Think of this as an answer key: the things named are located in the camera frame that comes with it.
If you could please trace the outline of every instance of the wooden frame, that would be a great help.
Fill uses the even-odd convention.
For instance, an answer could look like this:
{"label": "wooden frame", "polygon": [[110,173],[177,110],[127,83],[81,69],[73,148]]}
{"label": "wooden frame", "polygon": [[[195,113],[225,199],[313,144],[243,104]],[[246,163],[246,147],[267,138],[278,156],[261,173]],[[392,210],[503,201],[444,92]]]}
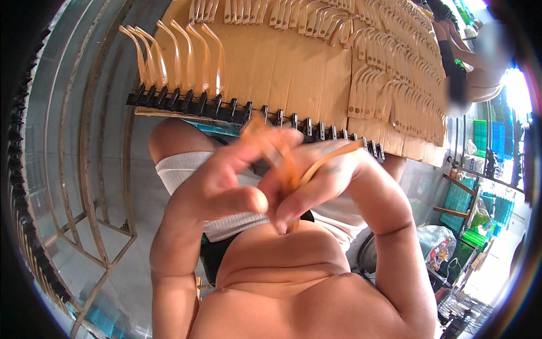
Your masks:
{"label": "wooden frame", "polygon": [[[97,17],[101,16],[106,10],[107,10],[107,4],[104,4]],[[115,19],[111,23],[111,26],[109,27],[109,30],[106,34],[106,36],[102,39],[102,44],[100,45],[93,64],[91,66],[89,77],[85,85],[85,91],[84,91],[84,98],[83,98],[83,108],[82,108],[82,115],[79,125],[79,135],[78,135],[78,151],[77,151],[77,168],[78,168],[78,180],[79,180],[79,188],[80,188],[80,199],[81,199],[81,205],[83,207],[83,212],[79,215],[75,216],[72,213],[72,208],[70,206],[70,200],[68,198],[68,188],[66,183],[66,166],[65,166],[65,158],[64,158],[64,135],[66,133],[66,126],[67,126],[67,107],[70,100],[70,96],[72,93],[72,87],[75,81],[75,75],[79,69],[79,65],[81,62],[81,57],[83,56],[83,53],[85,51],[85,48],[87,47],[91,34],[93,30],[89,30],[87,32],[87,36],[85,39],[83,39],[81,45],[79,46],[79,49],[76,53],[76,58],[73,63],[71,73],[68,77],[68,82],[66,83],[66,86],[64,88],[64,98],[63,103],[61,107],[61,113],[60,113],[60,122],[59,122],[59,141],[58,141],[58,153],[59,153],[59,160],[58,160],[58,167],[59,167],[59,189],[60,189],[60,195],[62,199],[62,204],[64,207],[64,211],[66,213],[67,217],[67,223],[63,226],[59,225],[59,220],[57,218],[57,215],[55,212],[55,208],[53,205],[53,199],[51,197],[51,185],[49,184],[49,176],[47,172],[47,132],[48,132],[48,123],[49,123],[49,107],[51,104],[51,99],[53,95],[53,89],[55,88],[55,81],[53,82],[53,86],[51,88],[51,94],[49,96],[49,101],[47,105],[47,110],[45,113],[45,121],[43,126],[43,143],[42,143],[42,149],[43,149],[43,155],[42,155],[42,163],[44,167],[45,172],[45,190],[46,190],[46,201],[47,205],[50,209],[50,213],[52,215],[53,223],[55,226],[56,233],[52,236],[48,237],[47,239],[42,239],[39,232],[37,233],[37,237],[41,243],[41,246],[45,252],[45,256],[48,259],[50,265],[53,268],[54,274],[58,278],[58,281],[62,284],[62,286],[65,288],[69,295],[69,302],[73,306],[73,308],[69,308],[64,302],[60,299],[60,297],[56,294],[56,292],[53,290],[52,286],[49,285],[47,278],[44,276],[43,272],[41,272],[40,267],[36,263],[36,258],[33,256],[27,237],[24,233],[23,227],[18,221],[18,218],[15,217],[14,219],[17,220],[17,236],[19,239],[21,251],[23,253],[23,256],[25,260],[27,261],[30,269],[32,270],[34,276],[36,277],[36,280],[40,284],[40,286],[43,288],[44,292],[51,298],[51,300],[60,307],[68,316],[72,315],[72,312],[75,312],[75,323],[72,327],[72,330],[70,332],[70,337],[74,338],[78,332],[78,330],[81,327],[81,324],[83,323],[83,320],[85,319],[85,316],[91,307],[94,299],[98,295],[100,289],[103,287],[105,281],[109,277],[109,275],[113,272],[115,267],[118,265],[120,259],[124,256],[124,254],[128,251],[130,246],[134,243],[134,241],[137,238],[137,232],[135,228],[135,220],[134,215],[132,211],[132,202],[130,198],[130,143],[132,140],[132,127],[133,127],[133,121],[134,121],[134,112],[133,110],[127,111],[126,116],[126,123],[124,128],[124,147],[123,147],[123,154],[122,154],[122,173],[123,173],[123,182],[122,182],[122,195],[124,198],[124,203],[126,206],[126,214],[128,216],[128,225],[123,225],[122,227],[116,227],[112,224],[110,224],[109,215],[107,212],[107,206],[106,206],[106,199],[105,199],[105,184],[104,184],[104,167],[103,167],[103,150],[104,150],[104,130],[105,130],[105,119],[106,119],[106,112],[107,112],[107,104],[109,97],[106,94],[104,97],[104,101],[101,105],[101,112],[99,116],[99,136],[98,136],[98,144],[97,144],[97,159],[98,159],[98,188],[99,188],[99,206],[101,207],[102,211],[102,219],[98,218],[96,215],[95,207],[94,207],[94,196],[91,189],[91,175],[89,172],[89,166],[90,166],[90,139],[91,139],[91,115],[92,115],[92,107],[94,105],[94,98],[96,95],[96,88],[98,84],[99,75],[102,73],[104,68],[104,63],[106,60],[107,53],[109,52],[112,42],[114,41],[114,38],[117,34],[117,27],[122,23],[122,21],[125,18],[126,13],[128,10],[132,7],[133,1],[127,0],[122,5],[122,8],[117,13]],[[61,61],[59,62],[59,66],[56,70],[56,75],[58,75],[60,64],[62,63],[63,57],[66,54],[66,50],[68,48],[68,45],[64,48],[64,51],[61,56]],[[113,61],[112,69],[115,70],[118,68],[118,64],[121,60],[121,54],[122,50],[124,48],[125,41],[121,43],[119,46],[118,51],[116,52],[115,59]],[[105,93],[108,93],[112,87],[114,78],[114,72],[109,73],[107,83],[106,83],[106,91]],[[23,187],[25,191],[27,192],[28,197],[28,187],[26,186],[26,181],[23,181]],[[31,207],[31,201],[27,199],[27,204],[29,205],[29,213],[31,214],[32,218],[36,220],[32,207]],[[77,232],[76,225],[83,221],[85,218],[88,218],[89,226],[92,231],[94,243],[96,245],[96,249],[99,253],[99,258],[94,257],[90,253],[88,253],[82,245],[81,239],[79,237],[79,234]],[[102,240],[102,236],[100,233],[99,225],[103,225],[107,228],[110,228],[120,234],[126,235],[130,237],[127,241],[127,243],[124,245],[122,250],[116,255],[116,257],[113,259],[113,261],[109,260],[109,257],[106,253],[104,242]],[[70,231],[73,240],[67,237],[66,232]],[[74,295],[71,293],[69,288],[67,287],[67,284],[64,282],[62,277],[59,274],[58,269],[55,267],[52,258],[49,254],[49,250],[51,246],[58,240],[62,238],[67,244],[72,246],[75,250],[80,252],[82,255],[84,255],[87,259],[89,259],[91,262],[105,268],[105,272],[101,276],[101,278],[98,280],[97,284],[95,285],[94,289],[90,293],[89,297],[85,300],[84,305],[82,303],[79,303],[79,301],[74,297]]]}

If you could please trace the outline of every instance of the black binder clip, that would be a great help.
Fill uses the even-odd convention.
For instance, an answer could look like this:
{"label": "black binder clip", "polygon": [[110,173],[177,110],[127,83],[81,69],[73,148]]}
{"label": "black binder clip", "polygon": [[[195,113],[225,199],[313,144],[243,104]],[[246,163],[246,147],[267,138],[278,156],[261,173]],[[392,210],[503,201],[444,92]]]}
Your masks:
{"label": "black binder clip", "polygon": [[365,148],[365,152],[369,152],[369,147],[367,146],[367,138],[362,137],[363,142],[363,148]]}
{"label": "black binder clip", "polygon": [[263,123],[266,124],[267,123],[267,113],[269,111],[269,107],[267,107],[266,105],[263,105],[262,106],[262,114],[263,114]]}
{"label": "black binder clip", "polygon": [[164,104],[166,103],[166,94],[167,94],[167,86],[162,87],[162,90],[160,91],[160,94],[156,98],[156,104],[155,107],[159,110],[164,107]]}
{"label": "black binder clip", "polygon": [[377,160],[379,163],[382,164],[384,160],[386,160],[386,157],[384,156],[384,150],[382,149],[381,144],[376,145],[376,155],[377,155]]}
{"label": "black binder clip", "polygon": [[170,111],[173,111],[175,107],[177,107],[177,101],[179,100],[180,96],[180,88],[177,87],[173,91],[173,95],[171,96],[170,100],[167,103],[167,109]]}
{"label": "black binder clip", "polygon": [[290,117],[290,122],[292,123],[292,128],[297,130],[298,129],[298,115],[297,115],[297,113],[292,113],[292,116]]}
{"label": "black binder clip", "polygon": [[322,142],[326,139],[325,130],[324,130],[324,122],[320,121],[318,122],[318,131],[316,132],[316,137],[314,139],[315,143]]}
{"label": "black binder clip", "polygon": [[243,125],[250,120],[250,115],[252,114],[252,101],[247,101],[247,104],[244,106],[244,115],[243,115]]}
{"label": "black binder clip", "polygon": [[137,94],[135,95],[134,102],[137,103],[139,100],[141,100],[143,93],[145,93],[145,85],[139,86],[139,89],[137,90]]}
{"label": "black binder clip", "polygon": [[305,142],[312,142],[312,120],[310,118],[305,119],[303,135],[305,136]]}
{"label": "black binder clip", "polygon": [[219,94],[215,98],[215,104],[212,107],[212,119],[218,119],[218,113],[220,112],[220,105],[222,105],[222,94]]}
{"label": "black binder clip", "polygon": [[282,121],[283,120],[284,120],[284,111],[283,110],[278,110],[276,112],[275,126],[282,127]]}
{"label": "black binder clip", "polygon": [[196,111],[196,115],[199,117],[203,116],[203,112],[205,111],[205,105],[207,104],[207,98],[207,91],[203,92],[202,95],[199,96],[198,110]]}
{"label": "black binder clip", "polygon": [[234,121],[235,108],[237,108],[237,99],[233,98],[228,106],[228,122]]}
{"label": "black binder clip", "polygon": [[149,92],[147,95],[141,100],[141,103],[144,105],[152,104],[151,98],[154,97],[154,94],[156,93],[156,86],[152,85],[151,88],[149,88]]}
{"label": "black binder clip", "polygon": [[330,127],[330,139],[337,140],[337,127],[335,125],[331,125]]}
{"label": "black binder clip", "polygon": [[192,102],[192,99],[194,98],[194,91],[189,90],[183,100],[183,103],[180,105],[179,111],[182,113],[188,113],[188,104]]}
{"label": "black binder clip", "polygon": [[369,141],[367,143],[367,147],[369,147],[369,153],[373,155],[373,157],[377,157],[376,155],[376,147],[375,147],[375,142],[374,141]]}

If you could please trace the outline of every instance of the blue plastic crate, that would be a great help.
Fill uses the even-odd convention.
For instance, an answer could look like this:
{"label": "blue plastic crate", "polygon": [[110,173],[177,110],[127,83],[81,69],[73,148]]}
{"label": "blue plastic crate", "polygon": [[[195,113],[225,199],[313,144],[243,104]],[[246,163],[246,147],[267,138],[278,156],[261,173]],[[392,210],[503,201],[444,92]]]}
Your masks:
{"label": "blue plastic crate", "polygon": [[491,149],[496,153],[497,160],[502,163],[505,159],[505,125],[504,123],[492,123],[492,146]]}

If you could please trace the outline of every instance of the dark hair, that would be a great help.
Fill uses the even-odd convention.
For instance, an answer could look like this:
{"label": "dark hair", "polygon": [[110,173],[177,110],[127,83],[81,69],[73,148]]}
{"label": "dark hair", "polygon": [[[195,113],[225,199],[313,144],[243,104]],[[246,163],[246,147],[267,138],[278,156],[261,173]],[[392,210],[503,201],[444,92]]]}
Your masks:
{"label": "dark hair", "polygon": [[457,25],[457,18],[451,11],[450,7],[445,5],[441,0],[427,0],[427,4],[429,5],[429,7],[431,7],[433,16],[435,16],[435,21],[450,20],[454,23],[455,30],[459,31],[459,26]]}

